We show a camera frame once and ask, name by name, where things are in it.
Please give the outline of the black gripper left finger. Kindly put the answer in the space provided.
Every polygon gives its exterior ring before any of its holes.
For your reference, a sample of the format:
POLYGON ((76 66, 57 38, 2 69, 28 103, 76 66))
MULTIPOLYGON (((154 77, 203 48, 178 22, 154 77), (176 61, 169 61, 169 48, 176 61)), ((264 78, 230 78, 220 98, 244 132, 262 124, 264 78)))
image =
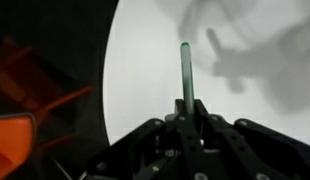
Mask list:
POLYGON ((85 180, 192 180, 203 154, 203 103, 175 101, 175 112, 152 118, 89 160, 85 180))

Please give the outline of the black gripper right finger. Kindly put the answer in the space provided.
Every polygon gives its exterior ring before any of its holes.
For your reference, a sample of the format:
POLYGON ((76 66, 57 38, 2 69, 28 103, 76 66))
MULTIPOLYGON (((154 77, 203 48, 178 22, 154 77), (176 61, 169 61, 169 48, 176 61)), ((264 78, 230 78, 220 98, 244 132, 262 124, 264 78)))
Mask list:
POLYGON ((233 124, 195 101, 205 150, 225 157, 237 180, 310 180, 310 145, 252 120, 233 124))

